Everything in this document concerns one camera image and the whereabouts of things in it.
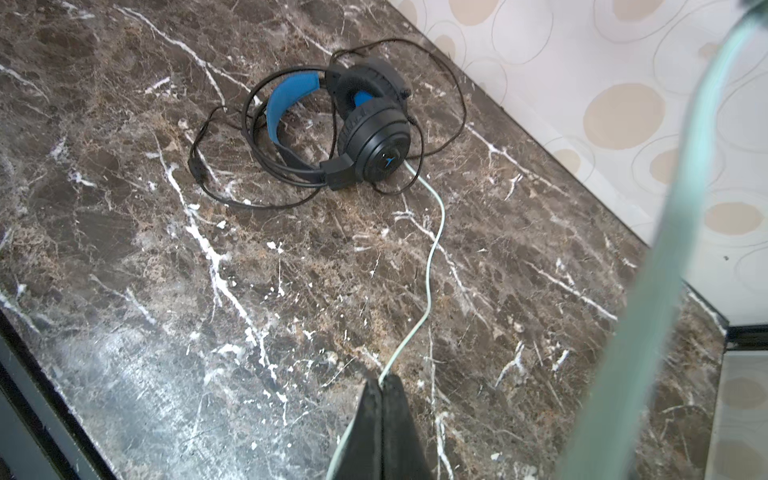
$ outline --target light green cable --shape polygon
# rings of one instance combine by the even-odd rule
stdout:
[[[406,161],[403,162],[403,164],[408,168],[408,170],[416,175],[416,171],[413,170],[413,167]],[[424,325],[424,322],[427,320],[427,317],[429,316],[429,313],[432,311],[432,289],[429,287],[429,274],[432,269],[432,257],[435,256],[435,249],[437,248],[438,242],[440,241],[440,236],[442,235],[442,229],[445,226],[445,205],[442,202],[442,198],[440,198],[440,195],[435,191],[434,188],[432,188],[432,185],[427,183],[427,180],[424,180],[424,177],[419,177],[419,181],[427,187],[427,190],[429,190],[429,193],[432,194],[433,197],[437,200],[437,203],[440,205],[440,228],[437,230],[437,234],[435,235],[435,241],[432,242],[432,249],[429,251],[429,256],[427,257],[427,266],[426,266],[426,274],[425,274],[425,281],[427,286],[427,307],[424,310],[424,315],[422,315],[422,318],[413,326],[411,331],[408,333],[408,335],[403,339],[403,341],[398,345],[395,352],[392,354],[392,356],[389,358],[389,361],[386,363],[386,366],[384,367],[384,370],[382,371],[381,376],[379,376],[379,386],[384,385],[384,378],[389,373],[389,370],[392,369],[392,365],[394,365],[395,360],[397,360],[397,357],[400,356],[400,353],[403,351],[403,349],[408,345],[408,342],[411,341],[413,336],[416,334],[416,332],[419,331],[419,329]],[[349,434],[352,432],[352,427],[355,420],[353,419],[351,422],[349,422],[349,425],[347,425],[346,430],[344,430],[344,435],[339,440],[339,444],[336,447],[336,451],[333,453],[333,457],[331,457],[330,465],[328,465],[328,472],[326,473],[326,480],[331,480],[333,476],[336,474],[336,470],[339,469],[340,465],[339,462],[341,462],[342,454],[344,453],[344,450],[346,449],[346,443],[349,441]]]
[[[686,116],[680,162],[654,248],[627,301],[616,336],[606,348],[591,398],[559,465],[560,480],[626,478],[638,419],[674,320],[681,276],[696,240],[715,149],[717,108],[737,52],[759,27],[766,5],[733,27],[699,83]]]
[[[404,162],[404,165],[408,168],[408,170],[416,175],[415,170],[413,170],[413,167],[410,166],[408,162]],[[424,180],[424,177],[419,177],[419,181],[427,187],[427,190],[429,190],[429,193],[432,194],[432,196],[437,200],[437,203],[440,205],[440,228],[437,229],[437,234],[435,235],[435,241],[432,243],[432,249],[429,251],[429,256],[427,257],[427,267],[426,267],[426,275],[425,275],[425,282],[427,286],[427,307],[424,309],[424,315],[422,315],[422,318],[413,326],[410,332],[408,332],[408,335],[405,337],[405,339],[402,340],[400,345],[397,346],[397,350],[392,354],[391,357],[389,357],[389,361],[386,363],[386,366],[384,367],[384,370],[382,371],[382,374],[379,376],[379,386],[384,386],[384,378],[389,373],[389,370],[392,368],[392,365],[395,363],[395,360],[397,360],[397,357],[400,356],[400,353],[402,350],[408,345],[408,342],[411,341],[413,336],[416,334],[416,332],[419,331],[420,328],[422,328],[422,325],[424,325],[424,322],[427,320],[427,317],[429,316],[429,313],[432,311],[432,289],[429,287],[429,271],[432,268],[432,257],[435,255],[435,249],[437,248],[437,244],[440,241],[440,236],[442,235],[442,228],[445,226],[445,205],[442,202],[442,198],[440,198],[440,195],[435,191],[434,188],[432,188],[432,185],[427,183],[427,180]]]

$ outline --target black cable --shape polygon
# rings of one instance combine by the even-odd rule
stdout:
[[[208,127],[212,121],[215,120],[221,120],[224,121],[221,118],[215,118],[214,114],[219,111],[222,108],[226,108],[224,105],[218,105],[213,110],[210,111],[208,114],[208,117],[206,118],[203,125],[200,127],[200,130],[197,132],[197,136],[195,137],[194,142],[192,143],[192,148],[190,149],[190,156],[187,160],[187,166],[190,169],[190,172],[192,173],[192,176],[194,177],[195,181],[198,185],[200,185],[200,188],[205,192],[206,195],[213,198],[214,200],[221,202],[222,204],[229,205],[231,207],[240,207],[245,208],[248,210],[284,210],[287,208],[293,208],[298,207],[299,205],[305,204],[306,202],[312,200],[319,192],[320,187],[317,187],[315,191],[313,191],[309,196],[303,198],[302,200],[299,200],[297,202],[294,202],[292,204],[283,204],[283,205],[253,205],[253,204],[244,204],[242,202],[238,202],[235,200],[230,200],[227,198],[223,198],[214,192],[210,191],[208,187],[206,187],[206,182],[208,180],[208,169],[206,168],[205,164],[203,163],[203,159],[200,158],[200,152],[198,150],[198,147],[200,145],[200,142],[205,137],[205,134],[208,132]],[[254,126],[256,125],[257,118],[253,118]]]
[[[419,132],[419,138],[421,141],[421,147],[420,147],[420,153],[417,155],[409,155],[406,157],[406,159],[412,160],[412,159],[419,159],[419,166],[416,169],[416,173],[413,176],[413,178],[410,180],[410,182],[407,183],[403,188],[394,191],[394,192],[386,192],[383,190],[380,190],[375,184],[372,184],[373,190],[376,192],[382,194],[382,195],[397,195],[401,194],[405,191],[407,191],[419,178],[419,175],[422,171],[422,166],[424,164],[424,158],[429,157],[431,155],[437,154],[438,152],[444,150],[448,145],[450,145],[464,130],[464,126],[466,125],[467,121],[467,106],[464,100],[464,94],[462,93],[461,85],[458,82],[458,79],[456,75],[454,74],[453,70],[449,67],[449,65],[444,62],[438,55],[430,52],[426,48],[422,47],[420,44],[408,40],[407,38],[384,38],[383,40],[374,41],[365,45],[360,45],[359,47],[350,48],[350,49],[342,49],[337,50],[333,52],[330,59],[330,65],[336,63],[336,61],[344,56],[344,55],[358,55],[358,56],[365,56],[361,51],[364,51],[368,48],[376,47],[377,45],[381,45],[382,43],[386,42],[392,42],[392,43],[405,43],[407,45],[411,45],[420,51],[423,51],[426,53],[436,64],[438,64],[439,67],[442,67],[444,70],[446,70],[452,80],[454,85],[456,86],[456,90],[458,92],[459,101],[462,107],[462,123],[459,126],[458,130],[442,145],[437,147],[436,149],[432,151],[425,152],[425,144],[424,144],[424,132],[422,128],[419,126],[418,122],[415,120],[415,118],[408,116],[408,122],[413,125],[416,130]],[[276,71],[266,78],[264,78],[262,81],[259,82],[248,94],[247,99],[243,103],[242,109],[239,111],[235,111],[237,113],[240,113],[240,132],[245,137],[246,142],[248,143],[248,146],[251,150],[251,155],[253,159],[270,175],[275,177],[277,180],[280,180],[284,183],[287,183],[289,185],[293,185],[295,187],[301,187],[301,188],[314,188],[315,191],[312,192],[308,197],[293,203],[293,204],[285,204],[285,205],[252,205],[252,204],[243,204],[241,202],[237,202],[235,200],[229,200],[226,198],[223,198],[212,191],[210,191],[205,183],[208,180],[208,169],[206,168],[205,164],[202,161],[202,158],[200,157],[198,147],[200,145],[200,142],[204,139],[205,134],[208,131],[208,127],[212,121],[219,120],[223,121],[226,125],[232,128],[236,128],[234,125],[230,124],[226,120],[223,120],[221,118],[214,118],[214,114],[220,110],[220,109],[226,109],[227,107],[224,105],[218,105],[215,107],[211,112],[208,114],[207,119],[203,123],[203,125],[200,127],[200,130],[197,133],[197,137],[195,138],[195,141],[192,143],[192,148],[190,149],[190,156],[188,160],[188,166],[190,168],[190,172],[192,173],[193,177],[195,178],[195,181],[200,185],[200,188],[202,188],[203,192],[205,192],[208,196],[215,199],[216,201],[219,201],[223,204],[230,205],[232,207],[242,207],[247,208],[251,210],[280,210],[285,208],[292,208],[292,207],[298,207],[301,204],[304,204],[305,202],[312,200],[320,191],[322,187],[326,186],[326,182],[310,182],[310,181],[303,181],[303,180],[295,180],[292,177],[302,177],[302,175],[307,174],[321,174],[323,173],[322,169],[319,168],[295,168],[295,167],[289,167],[288,165],[284,163],[279,163],[274,160],[272,160],[267,154],[265,154],[257,145],[257,136],[259,133],[259,130],[264,126],[264,124],[259,124],[259,119],[264,115],[264,111],[266,110],[266,105],[269,102],[269,97],[264,98],[259,107],[256,109],[256,111],[253,113],[253,115],[250,115],[248,111],[250,110],[250,106],[253,103],[254,98],[257,98],[257,95],[259,92],[264,89],[270,82],[283,77],[288,74],[296,73],[299,71],[327,71],[327,67],[318,66],[318,65],[303,65],[303,66],[296,66],[296,67],[288,67],[284,68],[283,70]],[[333,119],[333,139],[331,141],[331,146],[328,153],[328,158],[332,158],[335,150],[336,150],[336,141],[338,139],[338,126],[336,123],[336,103],[333,99],[333,96],[331,97],[331,118]]]

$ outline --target headphones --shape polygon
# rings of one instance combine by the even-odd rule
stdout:
[[[453,78],[461,96],[462,125],[441,147],[425,153],[424,134],[418,122],[408,115],[408,98],[411,90],[397,70],[387,61],[377,57],[364,57],[359,52],[386,41],[400,41],[416,46],[441,65]],[[362,58],[350,67],[336,63],[342,55],[359,55]],[[270,96],[259,102],[257,95],[270,82],[285,77]],[[327,91],[331,98],[333,117],[333,141],[329,159],[313,166],[302,159],[294,150],[278,138],[277,127],[286,111],[320,89]],[[253,103],[257,108],[249,110]],[[249,144],[255,160],[269,174],[278,180],[297,187],[314,188],[315,191],[300,202],[287,205],[242,204],[222,198],[208,190],[208,166],[202,160],[198,147],[207,132],[208,125],[215,120],[214,113],[226,108],[219,105],[208,115],[190,149],[187,162],[190,172],[203,191],[227,205],[250,209],[281,209],[297,207],[311,200],[322,187],[339,190],[351,185],[368,182],[381,194],[400,194],[408,190],[419,177],[423,159],[445,148],[458,137],[466,122],[466,106],[458,80],[448,65],[435,54],[413,41],[402,38],[387,38],[361,47],[339,50],[331,56],[327,66],[302,65],[277,71],[264,78],[250,91],[240,113],[240,133]],[[344,120],[339,131],[336,113]],[[268,137],[280,154],[282,162],[270,158],[261,148],[259,131],[266,126]],[[411,147],[411,126],[421,138],[419,155],[409,157]],[[381,191],[376,184],[392,175],[408,158],[418,158],[416,175],[404,188],[393,192]]]

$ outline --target patterned wallpaper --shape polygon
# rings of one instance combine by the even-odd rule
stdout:
[[[723,356],[704,478],[768,478],[768,352]]]
[[[737,0],[390,0],[647,243],[685,107]],[[686,280],[734,324],[768,323],[768,30],[717,118]]]

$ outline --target marble surface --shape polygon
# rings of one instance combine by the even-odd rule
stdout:
[[[420,38],[385,2],[0,5],[0,302],[118,478],[324,476],[362,379],[422,314],[439,208],[421,186],[359,186],[243,212],[185,160],[222,99],[388,35]],[[428,142],[447,138],[450,84],[418,52],[380,53]],[[425,166],[448,212],[432,318],[394,372],[436,478],[551,478],[645,247],[465,90],[471,127]],[[315,161],[327,108],[318,95],[286,117]],[[203,153],[238,200],[300,194],[224,124]],[[641,478],[703,476],[722,341],[685,296]]]

